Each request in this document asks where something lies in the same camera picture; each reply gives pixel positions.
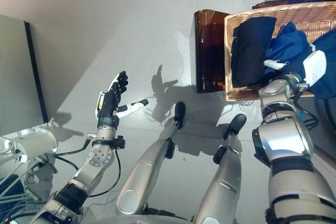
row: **black strap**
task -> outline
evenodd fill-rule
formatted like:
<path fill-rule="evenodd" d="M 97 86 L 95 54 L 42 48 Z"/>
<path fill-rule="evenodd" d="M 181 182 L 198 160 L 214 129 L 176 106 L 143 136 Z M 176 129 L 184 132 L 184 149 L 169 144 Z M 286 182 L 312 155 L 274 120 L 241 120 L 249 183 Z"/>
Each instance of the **black strap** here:
<path fill-rule="evenodd" d="M 314 172 L 313 164 L 305 157 L 283 157 L 272 161 L 272 176 L 286 170 L 306 170 Z"/>
<path fill-rule="evenodd" d="M 326 223 L 336 223 L 336 219 L 322 215 L 293 215 L 286 217 L 281 222 L 279 222 L 279 224 L 288 224 L 291 221 L 299 221 L 299 220 L 316 220 L 316 221 L 324 221 Z"/>
<path fill-rule="evenodd" d="M 111 140 L 95 140 L 92 142 L 92 146 L 96 144 L 108 145 L 110 146 L 111 149 L 117 149 L 117 148 L 124 149 L 125 139 L 123 138 L 123 136 L 118 136 L 118 138 L 115 138 L 112 141 Z"/>
<path fill-rule="evenodd" d="M 283 220 L 283 218 L 277 219 L 277 216 L 274 211 L 274 205 L 266 210 L 266 222 L 268 224 L 279 224 L 279 222 Z"/>

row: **woven basket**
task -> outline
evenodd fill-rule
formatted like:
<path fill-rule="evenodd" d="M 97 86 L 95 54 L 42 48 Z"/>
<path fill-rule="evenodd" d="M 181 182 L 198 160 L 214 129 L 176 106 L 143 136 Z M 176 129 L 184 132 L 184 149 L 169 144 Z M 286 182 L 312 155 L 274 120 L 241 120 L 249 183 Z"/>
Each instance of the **woven basket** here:
<path fill-rule="evenodd" d="M 306 34 L 308 42 L 314 42 L 321 35 L 336 28 L 336 2 L 280 5 L 228 15 L 224 22 L 225 91 L 227 101 L 258 99 L 258 91 L 261 88 L 259 85 L 233 88 L 231 47 L 234 39 L 233 31 L 236 27 L 249 18 L 265 16 L 277 18 L 272 35 L 273 38 L 278 35 L 281 26 L 292 21 L 298 30 Z M 307 92 L 303 96 L 312 96 L 312 94 Z"/>

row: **dark blue cloth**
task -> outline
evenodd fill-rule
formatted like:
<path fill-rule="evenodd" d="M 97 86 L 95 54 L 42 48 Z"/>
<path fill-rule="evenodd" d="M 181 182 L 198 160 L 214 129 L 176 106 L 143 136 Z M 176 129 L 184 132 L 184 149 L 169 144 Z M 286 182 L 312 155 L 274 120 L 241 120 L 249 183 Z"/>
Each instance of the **dark blue cloth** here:
<path fill-rule="evenodd" d="M 295 25 L 289 22 L 280 31 L 278 37 L 271 40 L 270 46 L 266 50 L 266 59 L 285 63 L 300 55 L 308 46 L 304 32 L 296 30 Z M 266 68 L 265 74 L 269 72 L 275 72 L 275 70 Z"/>
<path fill-rule="evenodd" d="M 329 99 L 336 97 L 336 29 L 332 30 L 313 43 L 316 50 L 321 50 L 327 60 L 325 74 L 309 88 L 316 99 Z M 297 73 L 303 79 L 306 77 L 303 61 L 311 54 L 311 47 L 306 48 L 300 55 L 292 59 L 279 74 Z"/>

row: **white cylindrical light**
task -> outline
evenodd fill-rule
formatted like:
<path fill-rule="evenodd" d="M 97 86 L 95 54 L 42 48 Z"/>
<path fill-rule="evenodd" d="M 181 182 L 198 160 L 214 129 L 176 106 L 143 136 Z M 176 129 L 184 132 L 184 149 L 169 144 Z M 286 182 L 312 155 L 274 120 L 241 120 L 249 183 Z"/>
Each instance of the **white cylindrical light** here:
<path fill-rule="evenodd" d="M 13 142 L 15 142 L 16 148 L 22 152 L 20 161 L 23 163 L 44 153 L 55 152 L 57 148 L 54 135 L 46 129 L 17 137 L 13 139 Z"/>

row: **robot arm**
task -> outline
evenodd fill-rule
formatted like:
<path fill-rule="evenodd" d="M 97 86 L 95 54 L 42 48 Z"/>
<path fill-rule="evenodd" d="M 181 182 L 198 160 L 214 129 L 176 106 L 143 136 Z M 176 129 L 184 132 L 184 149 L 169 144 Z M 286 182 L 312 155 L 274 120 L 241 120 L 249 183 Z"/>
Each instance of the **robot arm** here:
<path fill-rule="evenodd" d="M 88 160 L 67 183 L 67 185 L 30 221 L 34 224 L 42 223 L 71 223 L 76 219 L 81 206 L 102 179 L 104 171 L 112 164 L 114 155 L 112 150 L 124 148 L 125 141 L 122 136 L 114 138 L 119 118 L 117 116 L 118 104 L 121 94 L 126 91 L 127 75 L 121 72 L 111 83 L 109 91 L 100 93 L 96 108 L 98 118 L 98 131 L 96 140 L 92 143 L 92 150 Z M 140 109 L 148 104 L 147 100 L 122 107 L 121 116 Z"/>
<path fill-rule="evenodd" d="M 259 91 L 263 121 L 252 135 L 256 158 L 271 168 L 266 211 L 271 224 L 336 222 L 335 196 L 311 162 L 313 143 L 290 99 L 303 87 L 289 74 Z"/>

